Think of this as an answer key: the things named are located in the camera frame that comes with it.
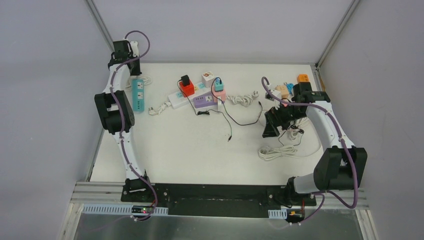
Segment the red cube adapter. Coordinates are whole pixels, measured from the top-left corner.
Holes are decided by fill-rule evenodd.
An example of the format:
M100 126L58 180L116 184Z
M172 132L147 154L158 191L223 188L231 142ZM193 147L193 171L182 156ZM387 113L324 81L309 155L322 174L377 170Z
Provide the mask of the red cube adapter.
M183 92L183 96L185 98L195 94L195 86L193 85L188 75L184 75L181 77L181 81L179 82L179 88Z

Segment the tabletop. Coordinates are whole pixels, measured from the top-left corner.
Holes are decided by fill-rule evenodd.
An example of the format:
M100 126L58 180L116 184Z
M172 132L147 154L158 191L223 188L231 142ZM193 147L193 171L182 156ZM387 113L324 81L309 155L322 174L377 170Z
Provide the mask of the tabletop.
M143 76L150 76L151 85L144 88L145 111L135 113L133 134L139 164L145 166L152 183L170 184L228 184L228 185L283 185L293 176L312 173L323 154L320 140L312 124L305 126L296 156L279 157L263 161L258 150L263 146L281 147L277 137L262 138L265 118L253 125L239 126L228 119L232 138L228 141L230 127L222 114L196 116L186 104L180 108L168 108L160 115L151 116L148 108L157 109L177 92L177 81L188 75L195 84L202 73L210 71L219 76L227 95L247 95L259 92L252 105L244 107L225 102L228 113L239 123L254 122L260 112L258 101L264 110L274 103L265 99L261 78L270 83L297 82L299 74L307 74L313 90L317 86L310 65L289 64L227 64L227 63L142 63ZM131 92L127 92L130 103ZM291 142L287 136L281 141ZM91 182L124 182L124 164L117 144L105 131L95 160Z

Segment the power strip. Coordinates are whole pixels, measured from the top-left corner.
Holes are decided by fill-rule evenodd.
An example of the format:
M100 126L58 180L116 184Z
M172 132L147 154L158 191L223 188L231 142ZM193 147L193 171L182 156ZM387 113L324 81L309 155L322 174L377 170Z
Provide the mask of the power strip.
M142 113L145 110L145 82L136 78L131 82L132 87L132 110Z
M200 95L203 95L205 93L210 93L210 92L211 92L211 89L209 87L206 87L202 82L198 82L198 83L194 84L194 94L192 94L188 97L185 97L185 96L183 96L183 93L181 91L177 91L177 92L174 92L174 93L168 95L168 99L169 99L169 101L172 105L172 108L177 109L179 107L182 107L182 106L188 104L189 99L190 99L190 101L193 102L194 98L196 98Z

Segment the teal power strip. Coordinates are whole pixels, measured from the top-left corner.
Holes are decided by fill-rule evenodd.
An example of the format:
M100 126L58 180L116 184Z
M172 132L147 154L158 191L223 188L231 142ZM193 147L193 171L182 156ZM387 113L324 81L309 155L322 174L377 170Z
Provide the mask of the teal power strip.
M145 110L145 82L136 78L132 80L132 110L142 113Z

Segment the white wall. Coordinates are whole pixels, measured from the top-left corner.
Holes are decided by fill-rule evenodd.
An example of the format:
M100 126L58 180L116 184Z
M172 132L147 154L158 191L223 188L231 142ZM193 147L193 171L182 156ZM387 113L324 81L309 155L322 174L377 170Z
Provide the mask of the white wall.
M134 29L148 35L151 50L144 62L315 63L351 1L95 0L95 3L114 39ZM134 38L146 42L142 36Z
M53 240L100 133L110 51L84 1L0 3L0 239Z
M382 240L423 239L424 1L364 0L324 62Z

